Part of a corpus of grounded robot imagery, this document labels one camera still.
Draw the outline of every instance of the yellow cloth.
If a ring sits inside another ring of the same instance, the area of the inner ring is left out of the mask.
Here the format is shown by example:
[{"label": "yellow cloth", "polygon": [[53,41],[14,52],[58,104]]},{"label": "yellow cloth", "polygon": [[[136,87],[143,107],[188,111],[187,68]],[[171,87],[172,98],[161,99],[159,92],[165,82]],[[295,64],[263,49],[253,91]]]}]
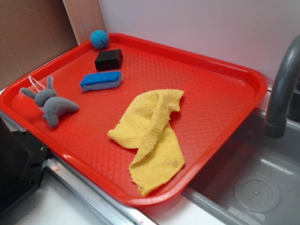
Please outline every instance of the yellow cloth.
[{"label": "yellow cloth", "polygon": [[142,196],[167,183],[184,165],[169,120],[180,111],[181,90],[153,90],[137,96],[108,136],[128,149],[138,149],[129,166]]}]

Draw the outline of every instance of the ball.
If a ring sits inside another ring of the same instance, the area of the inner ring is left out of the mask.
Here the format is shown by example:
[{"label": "ball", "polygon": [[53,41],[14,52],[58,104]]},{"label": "ball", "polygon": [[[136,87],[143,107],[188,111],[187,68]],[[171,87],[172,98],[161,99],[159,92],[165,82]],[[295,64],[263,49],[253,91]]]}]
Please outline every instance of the ball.
[{"label": "ball", "polygon": [[108,46],[109,37],[105,31],[97,30],[90,35],[90,42],[95,48],[104,49]]}]

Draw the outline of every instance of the sink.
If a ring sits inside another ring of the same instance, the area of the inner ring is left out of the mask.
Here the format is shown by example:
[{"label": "sink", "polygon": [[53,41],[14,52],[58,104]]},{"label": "sink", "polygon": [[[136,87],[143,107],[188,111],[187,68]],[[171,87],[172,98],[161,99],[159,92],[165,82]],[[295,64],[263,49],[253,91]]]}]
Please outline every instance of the sink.
[{"label": "sink", "polygon": [[228,224],[300,224],[300,126],[279,139],[263,134],[255,109],[189,184]]}]

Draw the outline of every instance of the blue sponge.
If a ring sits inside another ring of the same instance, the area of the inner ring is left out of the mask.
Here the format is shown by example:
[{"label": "blue sponge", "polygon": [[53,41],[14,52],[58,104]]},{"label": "blue sponge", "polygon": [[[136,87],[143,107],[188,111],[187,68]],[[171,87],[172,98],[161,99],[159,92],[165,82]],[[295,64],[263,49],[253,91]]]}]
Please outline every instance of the blue sponge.
[{"label": "blue sponge", "polygon": [[86,75],[79,85],[83,91],[116,88],[122,79],[120,71],[102,72]]}]

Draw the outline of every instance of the stuffed animal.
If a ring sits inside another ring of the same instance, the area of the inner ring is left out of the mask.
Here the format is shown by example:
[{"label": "stuffed animal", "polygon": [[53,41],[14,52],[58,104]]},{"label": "stuffed animal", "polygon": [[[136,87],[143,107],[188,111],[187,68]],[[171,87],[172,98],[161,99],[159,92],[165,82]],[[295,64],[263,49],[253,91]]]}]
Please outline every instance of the stuffed animal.
[{"label": "stuffed animal", "polygon": [[34,102],[44,112],[43,118],[53,129],[58,126],[59,117],[64,113],[73,113],[79,110],[78,104],[64,97],[58,97],[57,92],[53,89],[53,77],[47,78],[47,88],[34,93],[27,88],[21,88],[20,92],[34,99]]}]

